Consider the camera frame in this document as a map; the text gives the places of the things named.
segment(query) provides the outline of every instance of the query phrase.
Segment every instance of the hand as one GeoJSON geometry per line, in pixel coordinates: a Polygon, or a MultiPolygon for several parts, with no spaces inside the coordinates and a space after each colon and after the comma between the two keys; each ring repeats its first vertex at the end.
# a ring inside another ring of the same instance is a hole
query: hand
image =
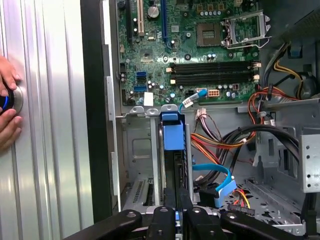
{"type": "Polygon", "coordinates": [[[22,117],[16,110],[9,109],[0,116],[0,152],[9,148],[21,133],[22,117]]]}
{"type": "Polygon", "coordinates": [[[5,57],[0,56],[0,96],[8,96],[4,82],[9,89],[15,90],[17,88],[16,80],[20,79],[14,66],[5,57]]]}

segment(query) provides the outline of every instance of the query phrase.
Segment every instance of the blue sata port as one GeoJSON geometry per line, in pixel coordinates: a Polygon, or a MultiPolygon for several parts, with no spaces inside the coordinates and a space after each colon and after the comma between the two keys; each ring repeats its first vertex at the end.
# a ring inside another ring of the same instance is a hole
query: blue sata port
{"type": "Polygon", "coordinates": [[[147,77],[147,72],[146,71],[137,71],[136,72],[136,77],[139,78],[146,78],[147,77]]]}
{"type": "Polygon", "coordinates": [[[133,91],[136,93],[144,93],[147,91],[147,86],[134,86],[133,91]]]}

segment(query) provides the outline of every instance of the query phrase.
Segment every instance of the green circuit board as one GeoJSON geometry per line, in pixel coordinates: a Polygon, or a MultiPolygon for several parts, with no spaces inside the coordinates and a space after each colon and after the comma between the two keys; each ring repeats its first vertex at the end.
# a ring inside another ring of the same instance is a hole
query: green circuit board
{"type": "MultiPolygon", "coordinates": [[[[199,2],[193,1],[192,6],[188,4],[188,0],[167,0],[168,40],[166,42],[163,39],[162,1],[151,1],[154,2],[152,6],[159,9],[157,17],[148,16],[150,0],[142,0],[142,2],[144,34],[143,36],[139,33],[132,34],[130,42],[127,36],[128,12],[125,9],[118,10],[120,64],[125,68],[125,77],[120,82],[123,105],[144,104],[144,92],[135,91],[137,86],[143,86],[146,92],[153,93],[154,106],[168,103],[179,105],[186,98],[186,92],[195,92],[202,88],[219,91],[218,96],[201,98],[199,104],[204,105],[244,102],[255,92],[254,81],[233,82],[238,86],[236,89],[231,88],[230,84],[226,88],[225,84],[215,82],[198,84],[195,81],[194,85],[172,84],[171,74],[167,72],[167,68],[170,63],[258,61],[259,50],[256,47],[228,50],[221,46],[224,31],[219,27],[220,22],[225,18],[256,11],[256,5],[244,10],[241,6],[235,6],[235,0],[201,0],[201,2],[199,0],[199,2]],[[214,24],[214,29],[206,29],[206,24],[214,24]],[[203,33],[201,39],[199,39],[199,29],[202,29],[203,33]],[[146,72],[144,82],[138,82],[137,72],[146,72]]],[[[129,3],[131,30],[134,31],[137,27],[133,19],[138,18],[139,9],[137,0],[130,0],[129,3]]],[[[257,25],[254,18],[238,23],[235,31],[236,38],[240,40],[256,36],[257,25]]]]}

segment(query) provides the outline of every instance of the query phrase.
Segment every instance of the blue drive bracket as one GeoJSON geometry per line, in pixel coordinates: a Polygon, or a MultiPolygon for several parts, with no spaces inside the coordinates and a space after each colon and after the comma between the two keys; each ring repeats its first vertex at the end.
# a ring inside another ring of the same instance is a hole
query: blue drive bracket
{"type": "Polygon", "coordinates": [[[225,197],[232,193],[237,188],[235,180],[229,182],[224,188],[219,190],[219,198],[214,199],[214,205],[216,208],[221,208],[224,205],[225,197]]]}
{"type": "Polygon", "coordinates": [[[179,120],[177,112],[163,112],[162,121],[173,122],[174,124],[164,124],[163,126],[163,145],[165,151],[184,150],[185,136],[184,124],[179,120]]]}

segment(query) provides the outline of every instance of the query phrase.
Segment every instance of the ribbed metal surface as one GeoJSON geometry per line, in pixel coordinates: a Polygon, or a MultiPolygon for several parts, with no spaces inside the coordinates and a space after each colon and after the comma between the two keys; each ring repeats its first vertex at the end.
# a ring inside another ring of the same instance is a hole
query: ribbed metal surface
{"type": "Polygon", "coordinates": [[[302,18],[295,25],[284,32],[282,38],[291,41],[294,39],[320,37],[320,8],[315,9],[310,14],[302,18]]]}
{"type": "Polygon", "coordinates": [[[80,1],[0,0],[0,53],[22,81],[23,130],[0,156],[0,240],[93,224],[80,1]]]}

